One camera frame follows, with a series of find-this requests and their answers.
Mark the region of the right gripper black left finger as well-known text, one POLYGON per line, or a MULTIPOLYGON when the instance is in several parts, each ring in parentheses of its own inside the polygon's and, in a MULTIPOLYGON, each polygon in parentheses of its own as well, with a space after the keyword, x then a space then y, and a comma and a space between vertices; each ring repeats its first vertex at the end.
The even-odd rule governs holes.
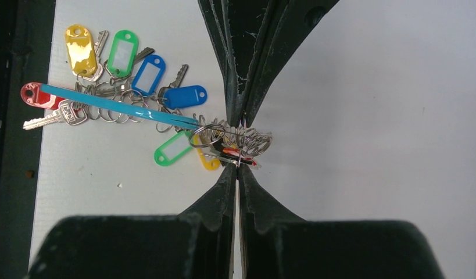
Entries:
POLYGON ((27 278, 232 278, 237 169, 176 215, 70 216, 27 278))

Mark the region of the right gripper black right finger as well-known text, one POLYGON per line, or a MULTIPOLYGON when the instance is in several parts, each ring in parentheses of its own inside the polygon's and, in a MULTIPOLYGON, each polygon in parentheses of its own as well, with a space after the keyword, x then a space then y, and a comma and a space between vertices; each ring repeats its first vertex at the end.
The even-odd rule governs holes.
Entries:
POLYGON ((422 232, 401 220, 310 221, 238 169, 245 278, 443 278, 422 232))

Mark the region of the blue keyring with keys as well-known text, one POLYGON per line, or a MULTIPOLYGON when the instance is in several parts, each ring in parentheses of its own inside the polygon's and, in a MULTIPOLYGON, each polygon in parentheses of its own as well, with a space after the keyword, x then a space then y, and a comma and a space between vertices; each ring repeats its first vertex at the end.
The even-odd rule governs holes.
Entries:
POLYGON ((30 82, 22 86, 22 100, 48 114, 25 121, 33 130, 53 123, 70 126, 88 120, 123 124, 154 121, 156 131, 175 130, 175 135, 156 148, 153 159, 159 166, 170 166, 195 149, 207 170, 225 164, 246 164, 259 168, 256 158, 271 145, 271 133, 261 133, 225 120, 207 121, 204 116, 183 115, 182 110, 203 105, 207 91, 200 85, 182 86, 188 65, 181 66, 176 78, 160 86, 166 64, 152 48, 139 48, 138 37, 129 30, 118 31, 106 60, 102 52, 109 32, 93 37, 86 27, 74 24, 65 29, 68 64, 76 77, 73 89, 30 82))

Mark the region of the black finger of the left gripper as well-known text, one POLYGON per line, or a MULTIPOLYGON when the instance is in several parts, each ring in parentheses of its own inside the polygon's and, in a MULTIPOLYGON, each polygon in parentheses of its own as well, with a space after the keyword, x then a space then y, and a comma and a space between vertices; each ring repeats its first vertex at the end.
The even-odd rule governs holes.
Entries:
POLYGON ((257 70, 243 108, 250 127, 275 78, 338 0, 280 1, 267 28, 257 70))
POLYGON ((223 76, 227 122, 238 126, 242 119, 242 98, 238 94, 238 77, 224 2, 202 0, 198 4, 223 76))

